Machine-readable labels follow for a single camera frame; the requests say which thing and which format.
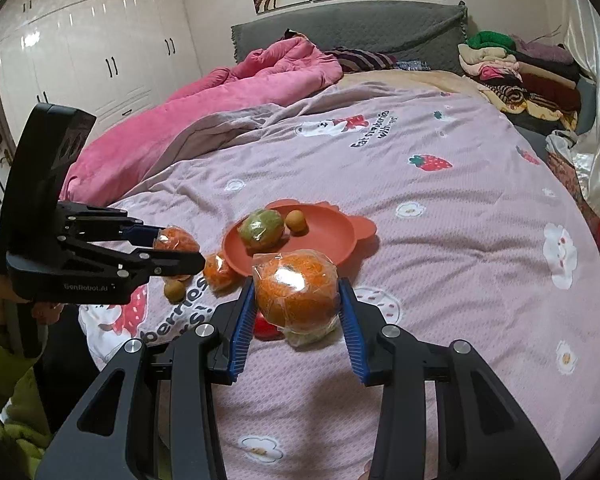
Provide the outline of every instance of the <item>wardrobe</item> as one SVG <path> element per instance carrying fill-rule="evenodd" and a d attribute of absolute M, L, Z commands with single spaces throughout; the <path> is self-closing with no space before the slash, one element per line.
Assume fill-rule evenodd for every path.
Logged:
<path fill-rule="evenodd" d="M 200 78 L 183 0 L 8 0 L 0 96 L 17 144 L 38 102 L 97 117 L 88 139 Z"/>

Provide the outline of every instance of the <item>gray headboard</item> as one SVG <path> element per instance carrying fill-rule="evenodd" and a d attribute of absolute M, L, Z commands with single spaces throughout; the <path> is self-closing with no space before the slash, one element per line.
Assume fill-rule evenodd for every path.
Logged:
<path fill-rule="evenodd" d="M 448 6 L 374 0 L 311 6 L 234 25 L 235 60 L 267 48 L 291 28 L 321 50 L 361 48 L 392 54 L 398 60 L 420 59 L 433 70 L 462 75 L 458 43 L 466 39 L 466 20 L 464 2 Z"/>

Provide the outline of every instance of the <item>metal screw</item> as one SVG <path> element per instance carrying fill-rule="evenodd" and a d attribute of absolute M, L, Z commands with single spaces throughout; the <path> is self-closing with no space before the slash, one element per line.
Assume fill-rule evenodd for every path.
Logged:
<path fill-rule="evenodd" d="M 212 335 L 214 330 L 215 328 L 213 325 L 209 325 L 209 323 L 203 323 L 202 325 L 198 325 L 196 327 L 196 334 L 198 334 L 200 337 L 207 337 Z"/>
<path fill-rule="evenodd" d="M 141 348 L 142 341 L 139 339 L 130 339 L 125 343 L 125 352 L 128 352 L 129 354 L 135 354 Z"/>
<path fill-rule="evenodd" d="M 400 335 L 400 327 L 395 325 L 385 325 L 382 327 L 382 335 L 385 337 L 398 337 Z"/>
<path fill-rule="evenodd" d="M 454 350 L 459 354 L 468 354 L 471 351 L 471 345 L 467 341 L 459 339 L 454 342 Z"/>

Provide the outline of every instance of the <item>green fruit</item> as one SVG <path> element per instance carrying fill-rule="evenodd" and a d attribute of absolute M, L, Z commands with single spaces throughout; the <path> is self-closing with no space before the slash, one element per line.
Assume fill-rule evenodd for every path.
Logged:
<path fill-rule="evenodd" d="M 268 249 L 278 243 L 285 230 L 285 221 L 273 209 L 258 209 L 238 227 L 238 234 L 250 249 Z"/>

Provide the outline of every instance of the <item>pink blanket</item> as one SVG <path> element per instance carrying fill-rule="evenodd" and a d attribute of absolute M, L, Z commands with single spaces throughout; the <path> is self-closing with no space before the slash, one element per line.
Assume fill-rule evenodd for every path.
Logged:
<path fill-rule="evenodd" d="M 305 38 L 254 50 L 233 68 L 218 68 L 164 104 L 114 126 L 80 154 L 61 200 L 106 206 L 138 184 L 171 141 L 196 120 L 261 104 L 288 106 L 342 78 L 338 61 Z"/>

